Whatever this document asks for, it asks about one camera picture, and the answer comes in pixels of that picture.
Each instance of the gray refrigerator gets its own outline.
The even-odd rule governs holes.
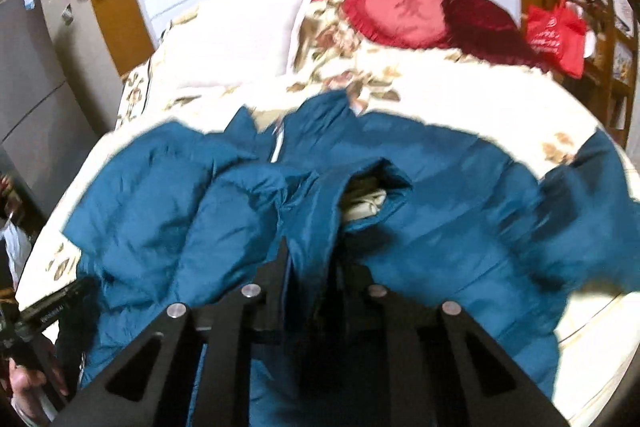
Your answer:
[[[46,218],[96,142],[40,0],[0,0],[0,171]]]

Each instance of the white plastic bag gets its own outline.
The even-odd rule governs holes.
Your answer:
[[[0,239],[3,238],[15,290],[20,282],[24,266],[27,264],[27,259],[31,255],[31,243],[22,229],[16,227],[11,221],[7,221],[4,228],[0,229]]]

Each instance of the silver screw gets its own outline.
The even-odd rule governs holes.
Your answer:
[[[185,306],[181,302],[176,302],[166,309],[166,314],[169,315],[172,319],[178,319],[179,317],[182,317],[186,312],[187,306]]]
[[[258,286],[257,284],[247,284],[245,286],[242,286],[242,289],[240,291],[242,292],[242,295],[244,295],[248,299],[251,299],[260,295],[260,293],[262,292],[262,288],[260,288],[260,286]]]
[[[442,305],[442,311],[447,315],[460,315],[462,313],[462,307],[455,301],[447,301]]]
[[[369,293],[369,296],[374,299],[382,299],[387,293],[389,293],[389,290],[387,290],[382,284],[372,284],[367,288],[367,292]]]

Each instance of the sticker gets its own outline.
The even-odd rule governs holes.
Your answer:
[[[36,1],[35,0],[24,0],[24,7],[27,10],[33,10],[36,7]]]

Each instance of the red heart-shaped pillow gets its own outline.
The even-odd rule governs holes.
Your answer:
[[[385,46],[434,48],[447,37],[442,0],[345,0],[342,10],[354,28]]]

